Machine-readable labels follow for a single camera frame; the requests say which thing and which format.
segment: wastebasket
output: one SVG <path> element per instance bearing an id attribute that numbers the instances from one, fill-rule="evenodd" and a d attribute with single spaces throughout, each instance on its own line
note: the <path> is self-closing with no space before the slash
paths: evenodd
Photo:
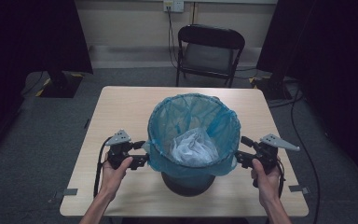
<path id="1" fill-rule="evenodd" d="M 178 160 L 173 156 L 174 139 L 197 129 L 207 133 L 217 157 L 202 165 Z M 173 192 L 183 196 L 199 195 L 212 185 L 217 175 L 226 175 L 235 168 L 240 129 L 236 113 L 216 97 L 199 93 L 168 97 L 155 107 L 148 122 L 149 139 L 144 145 L 150 157 L 148 163 L 161 172 Z"/>

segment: chair backrest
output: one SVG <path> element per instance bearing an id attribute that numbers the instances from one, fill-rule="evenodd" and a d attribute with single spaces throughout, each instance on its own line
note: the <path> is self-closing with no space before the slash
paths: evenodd
<path id="1" fill-rule="evenodd" d="M 245 46 L 245 39 L 237 31 L 199 24 L 181 28 L 178 33 L 178 41 L 180 47 L 182 41 L 224 49 L 239 49 L 240 51 Z"/>

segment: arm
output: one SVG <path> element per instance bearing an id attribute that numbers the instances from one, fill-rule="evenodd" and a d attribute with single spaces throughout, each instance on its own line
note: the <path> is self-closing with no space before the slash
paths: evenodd
<path id="1" fill-rule="evenodd" d="M 263 165 L 259 160 L 253 159 L 252 163 L 254 166 L 252 178 L 257 178 L 259 201 L 264 209 L 266 209 L 269 221 L 275 224 L 292 223 L 279 198 L 278 187 L 280 173 L 278 167 L 275 167 L 271 173 L 266 175 Z"/>
<path id="2" fill-rule="evenodd" d="M 112 168 L 109 161 L 103 163 L 103 182 L 100 191 L 81 219 L 80 224 L 100 222 L 107 205 L 115 199 L 121 180 L 126 175 L 126 170 L 131 162 L 132 157 L 128 157 L 116 170 Z"/>

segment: black folding chair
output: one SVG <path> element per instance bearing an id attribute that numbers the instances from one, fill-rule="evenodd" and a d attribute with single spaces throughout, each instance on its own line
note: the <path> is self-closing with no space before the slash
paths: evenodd
<path id="1" fill-rule="evenodd" d="M 176 86 L 179 86 L 179 74 L 186 73 L 217 77 L 232 81 L 240 60 L 245 39 L 230 29 L 206 25 L 191 24 L 179 30 L 179 53 L 176 71 Z"/>

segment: black cable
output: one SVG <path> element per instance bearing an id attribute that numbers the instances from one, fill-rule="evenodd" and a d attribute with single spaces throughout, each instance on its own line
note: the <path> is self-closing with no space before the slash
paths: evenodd
<path id="1" fill-rule="evenodd" d="M 101 176 L 101 170 L 103 168 L 103 162 L 101 162 L 101 158 L 103 157 L 103 149 L 107 143 L 107 141 L 109 141 L 109 139 L 111 139 L 112 137 L 108 137 L 104 142 L 103 145 L 101 146 L 101 150 L 100 150 L 100 155 L 98 156 L 98 162 L 97 162 L 97 174 L 95 175 L 95 183 L 94 183 L 94 198 L 95 196 L 97 196 L 98 194 L 98 187 L 100 185 L 100 176 Z"/>
<path id="2" fill-rule="evenodd" d="M 244 71 L 250 71 L 250 70 L 256 70 L 256 73 L 254 76 L 252 77 L 235 77 L 234 78 L 238 78 L 238 79 L 249 79 L 249 78 L 253 78 L 253 77 L 256 77 L 258 75 L 258 70 L 256 67 L 252 67 L 252 68 L 246 68 L 246 69 L 241 69 L 241 70 L 235 70 L 236 72 L 244 72 Z"/>
<path id="3" fill-rule="evenodd" d="M 296 96 L 295 96 L 295 99 L 297 98 L 298 96 L 298 92 L 299 92 L 299 88 L 297 89 L 296 91 Z M 301 146 L 304 148 L 304 151 L 306 152 L 307 154 L 307 157 L 308 159 L 310 160 L 310 165 L 312 167 L 312 171 L 315 175 L 315 179 L 316 179 L 316 187 L 317 187 L 317 190 L 318 190 L 318 195 L 317 195 L 317 201 L 316 201 L 316 208 L 315 208 L 315 217 L 313 219 L 313 223 L 316 224 L 317 220 L 318 220 L 318 216 L 319 216 L 319 206 L 320 206 L 320 202 L 321 202 L 321 185 L 320 185 L 320 182 L 319 182 L 319 176 L 318 176 L 318 173 L 316 172 L 316 168 L 315 168 L 315 164 L 313 163 L 311 157 L 310 157 L 310 154 L 307 150 L 307 148 L 305 147 L 298 131 L 297 131 L 297 128 L 296 128 L 296 125 L 295 125 L 295 120 L 293 119 L 293 110 L 295 108 L 295 104 L 296 104 L 296 101 L 293 101 L 293 104 L 292 104 L 292 109 L 290 111 L 290 118 L 292 120 L 292 125 L 293 125 L 293 128 L 295 129 L 295 132 L 296 132 L 296 135 L 297 135 L 297 138 L 298 140 L 300 141 L 301 143 Z"/>
<path id="4" fill-rule="evenodd" d="M 43 76 L 43 73 L 44 73 L 44 72 L 45 72 L 45 71 L 42 71 L 42 72 L 40 73 L 39 79 L 34 83 L 34 85 L 33 85 L 31 88 L 29 88 L 27 91 L 23 92 L 23 93 L 21 94 L 22 96 L 24 96 L 25 94 L 27 94 L 28 92 L 30 92 L 30 90 L 33 89 L 34 86 L 36 86 L 37 83 L 39 83 L 40 79 L 42 79 L 42 76 Z"/>
<path id="5" fill-rule="evenodd" d="M 168 51 L 170 52 L 170 59 L 171 59 L 171 64 L 174 68 L 176 68 L 176 66 L 173 64 L 172 61 L 172 54 L 171 54 L 171 41 L 172 41 L 172 50 L 173 50 L 173 57 L 176 60 L 176 63 L 178 62 L 177 58 L 176 58 L 176 52 L 175 52 L 175 45 L 173 43 L 173 30 L 172 30 L 172 22 L 171 22 L 171 8 L 167 7 L 167 12 L 168 12 L 168 19 L 170 22 L 170 26 L 168 28 Z"/>
<path id="6" fill-rule="evenodd" d="M 294 100 L 291 100 L 289 102 L 286 102 L 286 103 L 283 103 L 283 104 L 280 104 L 280 105 L 269 105 L 268 108 L 275 108 L 275 107 L 280 107 L 280 106 L 284 106 L 284 105 L 290 105 L 292 104 L 293 102 L 297 102 L 297 101 L 300 101 L 302 98 L 303 98 L 304 94 L 301 94 L 300 97 L 298 98 L 295 98 Z"/>
<path id="7" fill-rule="evenodd" d="M 283 191 L 283 182 L 286 180 L 284 179 L 284 167 L 283 167 L 283 163 L 281 161 L 278 161 L 278 163 L 280 165 L 278 165 L 278 169 L 279 169 L 279 173 L 281 174 L 281 177 L 279 179 L 279 188 L 278 188 L 278 196 L 279 198 L 281 198 L 282 196 L 282 191 Z"/>
<path id="8" fill-rule="evenodd" d="M 193 2 L 193 18 L 191 24 L 194 24 L 195 18 L 196 18 L 196 2 Z"/>
<path id="9" fill-rule="evenodd" d="M 245 68 L 245 69 L 237 69 L 235 70 L 236 72 L 243 72 L 243 71 L 249 71 L 249 70 L 254 70 L 257 69 L 256 67 L 251 67 L 251 68 Z"/>

